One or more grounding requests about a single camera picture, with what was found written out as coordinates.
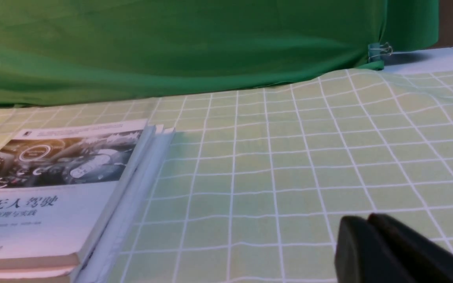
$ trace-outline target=white book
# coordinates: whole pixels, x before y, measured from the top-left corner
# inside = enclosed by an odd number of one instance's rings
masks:
[[[23,129],[0,150],[0,269],[80,265],[155,127]]]
[[[153,186],[174,136],[174,129],[158,125],[148,153],[137,166],[119,206],[113,213],[86,266],[66,266],[27,270],[0,270],[0,283],[87,283],[104,282],[126,239],[138,205]]]
[[[140,204],[153,187],[171,145],[175,129],[164,129],[163,125],[157,125],[157,133],[149,149],[151,152],[149,166],[143,172],[137,169],[133,186],[129,185],[88,265],[80,272],[77,283],[102,283],[108,279],[134,218],[140,210]]]

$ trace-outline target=gauge image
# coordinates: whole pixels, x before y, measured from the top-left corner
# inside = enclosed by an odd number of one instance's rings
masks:
[[[0,189],[117,181],[141,133],[10,140],[0,150]]]

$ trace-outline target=binder clip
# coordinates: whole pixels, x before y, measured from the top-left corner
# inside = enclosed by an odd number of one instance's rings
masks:
[[[379,61],[381,56],[391,56],[393,52],[392,46],[388,42],[381,45],[380,43],[372,43],[368,45],[368,63]]]

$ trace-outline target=black object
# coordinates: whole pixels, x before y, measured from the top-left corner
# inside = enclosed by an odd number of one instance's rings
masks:
[[[338,283],[453,283],[453,254],[385,214],[342,217]]]

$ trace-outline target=white grid lines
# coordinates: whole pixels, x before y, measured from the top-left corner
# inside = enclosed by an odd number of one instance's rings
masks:
[[[453,237],[451,238],[431,238],[432,241],[445,241],[451,240],[453,241]],[[323,243],[288,243],[288,244],[281,244],[283,247],[328,247],[334,246],[335,243],[332,242],[323,242]],[[269,244],[253,244],[253,243],[246,243],[246,242],[237,242],[232,243],[232,245],[222,245],[222,246],[209,246],[209,247],[198,247],[198,248],[184,248],[182,251],[207,251],[207,250],[220,250],[220,249],[227,249],[229,247],[236,247],[236,246],[248,246],[248,247],[279,247],[278,243],[269,243]],[[140,254],[140,253],[169,253],[169,252],[179,252],[179,249],[148,249],[148,250],[139,250],[139,251],[131,251],[131,252],[121,252],[120,254]]]
[[[198,156],[200,156],[200,154],[202,152],[202,143],[204,141],[204,137],[205,137],[205,133],[206,133],[205,129],[207,128],[207,116],[209,115],[211,103],[212,103],[212,94],[211,94],[210,99],[209,99],[209,108],[207,109],[206,118],[204,119],[204,129],[203,129],[203,133],[202,133],[201,144],[200,144],[200,147],[199,147],[199,150],[198,150]],[[198,166],[199,166],[199,162],[197,161],[196,165],[195,165],[194,176],[192,177],[191,188],[190,188],[190,196],[188,197],[188,204],[187,204],[187,207],[186,207],[185,222],[184,222],[184,225],[183,225],[183,233],[181,235],[181,240],[180,240],[180,243],[179,243],[178,255],[176,256],[176,264],[175,264],[174,273],[173,273],[173,276],[172,276],[172,283],[176,283],[176,279],[177,279],[178,272],[179,272],[179,266],[180,266],[179,263],[180,263],[180,260],[181,260],[181,253],[183,251],[183,245],[184,245],[184,242],[185,242],[186,228],[187,228],[187,224],[188,224],[188,217],[190,215],[190,205],[191,205],[191,201],[192,201],[193,187],[194,187],[194,184],[195,184],[195,176],[196,176],[197,171],[198,171]]]
[[[266,101],[267,97],[265,94],[265,89],[263,92],[263,100]],[[265,104],[265,116],[268,121],[268,112],[267,112],[267,104]],[[286,283],[286,276],[285,276],[285,270],[284,270],[284,256],[282,254],[282,239],[281,239],[281,229],[279,225],[279,209],[277,206],[277,191],[275,189],[275,177],[274,177],[274,162],[272,159],[272,147],[270,145],[270,128],[267,123],[267,139],[268,139],[268,152],[269,152],[269,158],[270,158],[270,177],[272,178],[272,191],[273,191],[273,197],[274,197],[274,211],[275,211],[275,226],[277,229],[277,242],[279,243],[279,261],[280,261],[280,268],[281,268],[281,276],[282,276],[282,283]]]
[[[324,95],[324,90],[322,89],[322,83],[320,82],[320,78],[319,77],[318,77],[318,81],[319,81],[320,91],[321,91],[322,97],[324,97],[326,106],[329,107],[328,100],[326,99],[326,97]],[[331,117],[334,118],[335,116],[333,115],[333,111],[331,111],[331,109],[329,109],[329,112],[330,112]],[[376,205],[374,203],[374,200],[372,199],[372,196],[370,196],[370,193],[368,193],[368,190],[366,189],[366,185],[365,185],[365,181],[363,180],[363,176],[361,176],[361,174],[359,173],[359,170],[357,168],[356,162],[354,161],[354,158],[352,157],[352,154],[351,154],[351,151],[350,151],[349,147],[347,147],[347,142],[345,142],[345,138],[344,138],[342,132],[340,131],[340,127],[338,126],[338,123],[336,122],[336,120],[334,120],[334,124],[335,124],[336,129],[338,130],[338,134],[340,135],[340,139],[342,140],[342,143],[345,146],[345,150],[347,150],[347,155],[349,156],[349,159],[352,162],[352,165],[354,167],[354,171],[356,171],[357,177],[359,178],[359,181],[361,182],[361,185],[363,186],[363,190],[365,191],[365,194],[366,194],[366,196],[368,198],[368,201],[370,202],[370,205],[372,206],[373,210],[376,211],[377,209],[376,209]]]
[[[367,116],[360,116],[360,117],[352,117],[352,118],[367,118]],[[313,119],[313,120],[302,120],[302,122],[308,122],[308,121],[322,121],[323,119]],[[283,123],[283,122],[297,122],[296,120],[288,120],[288,121],[281,121],[281,122],[268,122],[268,123]],[[260,121],[260,122],[252,122],[252,123],[245,123],[245,124],[239,124],[238,126],[252,126],[252,125],[264,125],[266,124],[267,122],[263,122],[263,121]],[[452,125],[451,122],[448,122],[448,123],[435,123],[435,124],[431,124],[431,125],[419,125],[417,127],[419,128],[430,128],[430,127],[438,127],[438,126],[448,126],[448,125]],[[233,126],[225,126],[225,127],[214,127],[214,128],[207,128],[205,129],[206,131],[209,131],[209,130],[224,130],[224,129],[233,129],[234,127]],[[385,128],[385,129],[381,129],[381,130],[396,130],[396,129],[412,129],[412,127],[390,127],[390,128]],[[201,129],[192,129],[192,130],[186,130],[186,132],[201,132],[202,130]],[[306,134],[306,136],[318,136],[318,135],[321,135],[321,134],[350,134],[350,133],[359,133],[359,132],[369,132],[369,131],[373,131],[373,129],[366,129],[366,130],[352,130],[352,131],[340,131],[340,132],[320,132],[320,133],[315,133],[315,134]]]
[[[367,186],[338,186],[338,187],[313,187],[313,188],[291,188],[291,189],[278,189],[278,193],[282,192],[295,192],[295,191],[312,191],[312,190],[344,190],[344,189],[362,189],[364,187],[370,188],[394,188],[394,187],[405,187],[410,186],[411,184],[417,185],[437,185],[437,184],[453,184],[453,180],[450,181],[431,181],[431,182],[407,182],[407,183],[399,183],[399,184],[385,184],[385,185],[367,185]],[[231,193],[221,193],[221,192],[194,192],[192,195],[259,195],[263,193],[272,193],[272,190],[261,190],[261,191],[252,191],[252,192],[234,192]],[[166,199],[178,199],[188,197],[189,194],[186,195],[172,195],[169,197],[153,197],[152,200],[166,200]]]
[[[389,88],[389,91],[391,92],[391,94],[394,96],[394,92],[392,91],[392,88],[388,85],[388,88]],[[398,102],[398,100],[396,100],[396,104],[397,106],[399,107],[400,111],[403,111],[403,108],[401,107],[400,103]],[[408,122],[410,122],[410,125],[412,125],[412,127],[415,129],[415,131],[417,131],[417,133],[419,134],[419,136],[427,142],[427,139],[426,137],[424,136],[424,134],[422,134],[422,132],[419,130],[419,128],[417,127],[417,125],[410,119],[410,117],[405,113],[405,118],[408,120]],[[442,156],[440,156],[440,154],[437,152],[437,150],[435,150],[435,148],[433,147],[433,145],[431,145],[431,143],[427,143],[429,145],[429,147],[431,148],[431,150],[435,153],[436,156],[438,156],[438,158],[442,161],[442,163],[445,165],[446,169],[448,170],[448,172],[453,176],[453,170],[448,166],[447,162],[445,161],[445,159],[442,158]],[[445,243],[448,245],[449,249],[451,249],[451,252],[453,253],[453,246],[450,244],[449,240],[446,239],[446,235],[443,231],[443,229],[440,227],[440,224],[438,223],[438,221],[436,221],[435,217],[433,216],[432,213],[429,213],[429,217],[431,217],[431,220],[434,222],[436,228],[438,229],[438,232],[442,235],[442,237],[445,239]]]
[[[407,212],[415,212],[415,211],[441,211],[446,209],[453,209],[453,205],[451,206],[428,206],[428,207],[421,207],[421,208],[391,208],[391,209],[378,209],[376,213],[407,213]],[[369,210],[358,210],[358,211],[328,211],[326,212],[327,215],[359,215],[359,214],[369,214],[373,213],[374,211]],[[324,213],[321,212],[314,212],[314,213],[291,213],[291,214],[265,214],[265,215],[232,215],[232,218],[249,218],[249,219],[260,219],[265,217],[310,217],[316,215],[323,215]],[[192,218],[188,219],[188,222],[194,221],[201,221],[206,219],[214,219],[214,218],[229,218],[230,215],[208,215],[204,217]],[[168,223],[183,223],[184,220],[162,220],[162,221],[145,221],[140,223],[141,225],[155,225],[155,224],[168,224]]]
[[[360,131],[360,132],[377,132],[376,130],[368,130],[368,131]],[[352,132],[345,132],[345,133],[349,133],[349,134],[353,134],[353,133],[358,133],[357,131],[352,131]],[[331,134],[338,134],[337,132],[332,132],[332,133],[327,133],[328,135],[331,135]],[[288,135],[288,136],[273,136],[271,139],[277,139],[277,138],[300,138],[302,135],[301,134],[296,134],[296,135]],[[255,141],[255,140],[266,140],[267,138],[244,138],[244,139],[237,139],[237,141],[239,142],[244,142],[244,141]],[[233,142],[233,140],[217,140],[217,141],[204,141],[204,143],[231,143]],[[421,141],[412,141],[412,142],[409,142],[409,143],[390,143],[390,145],[425,145],[426,143],[450,143],[450,142],[453,142],[453,139],[449,139],[449,140],[428,140],[427,142],[421,142]],[[171,146],[178,146],[178,145],[199,145],[200,143],[173,143]],[[356,145],[356,146],[351,146],[349,147],[349,149],[366,149],[366,148],[370,148],[370,147],[383,147],[384,145],[383,144],[378,144],[378,145]],[[338,150],[338,149],[343,149],[343,147],[323,147],[323,148],[320,148],[320,149],[311,149],[309,151],[327,151],[327,150]],[[303,152],[303,151],[290,151],[288,153],[298,153],[298,152]],[[169,158],[167,160],[186,160],[186,158]]]
[[[352,88],[354,89],[354,83],[352,82],[352,79],[350,79],[350,82],[351,82],[351,85],[352,85]],[[356,93],[356,97],[358,99],[358,101],[361,103],[361,99],[359,98],[359,95],[357,94],[357,91],[354,90],[354,93]],[[374,121],[370,118],[370,122],[372,123],[372,125],[375,126],[375,123]],[[390,155],[392,156],[392,158],[395,160],[396,164],[398,165],[399,169],[401,170],[401,173],[403,174],[403,176],[405,177],[405,179],[410,183],[410,188],[412,189],[412,191],[415,193],[415,195],[417,196],[417,198],[422,202],[422,206],[425,208],[426,212],[428,213],[429,217],[431,218],[431,221],[433,221],[433,224],[435,225],[435,227],[438,229],[438,232],[440,233],[440,235],[442,235],[442,238],[444,239],[445,243],[448,245],[448,247],[451,249],[451,252],[453,253],[453,247],[451,246],[450,242],[447,240],[446,238],[446,235],[445,233],[443,232],[443,229],[440,227],[440,225],[438,224],[437,220],[435,219],[435,217],[433,216],[433,213],[431,213],[431,211],[429,210],[429,208],[427,208],[427,203],[426,203],[426,200],[422,197],[422,195],[419,193],[419,191],[417,190],[417,188],[415,188],[415,185],[410,182],[410,177],[408,176],[407,172],[405,171],[405,169],[403,168],[403,165],[401,165],[401,163],[399,162],[398,158],[396,157],[396,155],[394,154],[394,152],[392,152],[392,149],[390,148],[389,146],[389,143],[385,140],[384,136],[382,135],[382,133],[377,130],[377,132],[379,133],[383,143],[385,144],[385,146],[387,147],[387,149],[389,150],[389,153]]]
[[[311,165],[314,182],[316,183],[316,188],[317,188],[317,192],[318,192],[319,202],[321,204],[322,212],[324,213],[324,218],[325,218],[325,221],[326,221],[326,228],[328,229],[328,236],[330,237],[331,242],[335,243],[335,237],[333,236],[333,232],[331,231],[331,224],[330,224],[330,221],[328,219],[328,215],[326,213],[326,206],[325,206],[324,200],[322,199],[321,191],[319,189],[319,180],[318,180],[318,177],[316,175],[316,167],[314,166],[314,163],[312,161],[311,152],[309,150],[309,145],[307,143],[307,139],[304,136],[305,135],[304,126],[302,124],[302,120],[300,119],[300,113],[298,112],[298,105],[297,105],[296,100],[295,100],[295,94],[293,93],[292,86],[290,86],[290,89],[291,89],[291,96],[293,97],[293,103],[295,104],[296,114],[297,114],[298,120],[300,121],[300,131],[302,131],[302,138],[304,140],[305,152],[307,154],[307,158],[309,159],[309,163]]]
[[[375,103],[378,103],[378,102],[381,102],[381,101],[388,101],[388,100],[392,100],[392,98],[390,99],[385,99],[385,100],[379,100],[379,101],[374,101],[374,102],[368,102],[368,103],[365,103],[363,105],[367,105],[367,104],[375,104]],[[253,104],[260,104],[262,105],[263,102],[256,102],[256,103],[253,103]],[[446,103],[446,104],[442,104],[442,106],[449,106],[449,105],[453,105],[453,103]],[[317,108],[300,108],[299,111],[311,111],[311,110],[328,110],[328,109],[341,109],[341,108],[348,108],[348,107],[351,107],[351,106],[361,106],[360,104],[354,104],[354,105],[347,105],[347,106],[330,106],[330,107],[317,107]],[[406,114],[414,114],[414,113],[419,113],[419,112],[423,112],[423,111],[426,111],[426,110],[429,110],[429,109],[434,109],[434,108],[438,108],[439,106],[429,106],[429,107],[426,107],[426,108],[421,108],[421,109],[417,109],[417,110],[414,110],[414,111],[406,111],[405,113]],[[157,107],[155,107],[155,109],[153,110],[154,112],[162,112],[162,110],[157,110]],[[282,113],[294,113],[295,111],[293,110],[283,110],[283,111],[273,111],[273,112],[269,112],[269,115],[272,115],[272,114],[282,114]],[[98,120],[100,117],[103,117],[103,118],[106,118],[108,116],[118,116],[120,114],[96,114],[96,115],[83,115],[81,117],[77,117],[77,118],[97,118],[96,120]],[[385,117],[385,116],[399,116],[399,115],[402,115],[402,113],[390,113],[390,114],[371,114],[371,115],[368,115],[370,117]],[[254,113],[254,114],[242,114],[242,115],[238,115],[238,117],[248,117],[248,116],[264,116],[264,113]],[[330,120],[347,120],[347,119],[351,119],[351,118],[367,118],[368,116],[366,115],[361,115],[361,116],[350,116],[350,117],[347,117],[347,118],[335,118],[335,119],[330,119],[330,118],[317,118],[317,119],[302,119],[302,122],[309,122],[309,121],[330,121]],[[232,115],[221,115],[221,116],[213,116],[213,117],[210,117],[210,119],[217,119],[217,118],[231,118]],[[197,119],[200,119],[200,118],[179,118],[179,120],[197,120]],[[177,120],[175,118],[173,119],[159,119],[158,122],[174,122],[176,123]],[[284,122],[295,122],[295,120],[277,120],[277,121],[269,121],[269,123],[284,123]],[[256,122],[251,122],[251,123],[243,123],[243,124],[239,124],[239,126],[246,126],[246,125],[264,125],[266,122],[265,121],[256,121]],[[4,123],[5,125],[21,125],[22,123],[21,122],[11,122],[11,121],[8,121],[8,122],[5,122]],[[420,127],[438,127],[438,126],[444,126],[444,125],[452,125],[451,122],[447,122],[447,123],[435,123],[435,124],[430,124],[430,125],[420,125]],[[232,129],[233,126],[227,126],[227,127],[214,127],[214,128],[208,128],[206,130],[219,130],[219,129]],[[397,127],[397,128],[390,128],[390,129],[410,129],[411,127]],[[202,129],[188,129],[186,130],[187,132],[200,132]]]
[[[158,99],[157,104],[156,104],[154,110],[151,113],[150,119],[155,114],[156,109],[158,108],[158,105],[160,104],[161,100],[162,100],[161,98]],[[158,175],[156,177],[157,180],[160,178],[160,175],[162,175],[162,169],[163,169],[163,167],[160,167],[160,170],[158,171]],[[139,236],[141,235],[141,230],[142,230],[143,224],[144,224],[144,222],[146,220],[146,216],[148,215],[149,207],[151,205],[151,200],[153,199],[153,195],[155,195],[156,188],[157,188],[157,182],[155,182],[155,184],[153,184],[153,186],[151,188],[151,193],[149,195],[148,203],[146,204],[146,207],[144,208],[142,221],[141,221],[141,223],[140,223],[140,225],[139,225],[139,227],[138,227],[138,229],[136,231],[135,240],[134,240],[134,242],[133,242],[133,244],[131,246],[131,253],[129,253],[129,256],[127,258],[127,262],[125,263],[123,271],[122,271],[122,276],[120,277],[120,283],[123,283],[125,281],[125,277],[127,276],[129,265],[131,264],[131,260],[132,260],[132,256],[133,256],[133,251],[135,251],[135,249],[136,249],[137,240],[138,240]]]
[[[174,127],[178,126],[178,122],[181,118],[181,115],[183,114],[183,109],[185,109],[185,104],[186,104],[186,98],[187,98],[187,96],[185,96],[185,98],[183,99],[183,104],[181,105],[181,110],[179,111],[178,118],[176,118],[176,122],[174,122]]]
[[[236,93],[236,106],[235,106],[235,120],[234,120],[234,145],[233,145],[233,156],[232,156],[232,182],[230,184],[230,207],[228,217],[228,254],[226,259],[226,281],[230,281],[230,269],[232,265],[232,214],[234,210],[234,190],[235,190],[235,152],[236,152],[236,140],[237,140],[237,113],[239,110],[239,91]]]

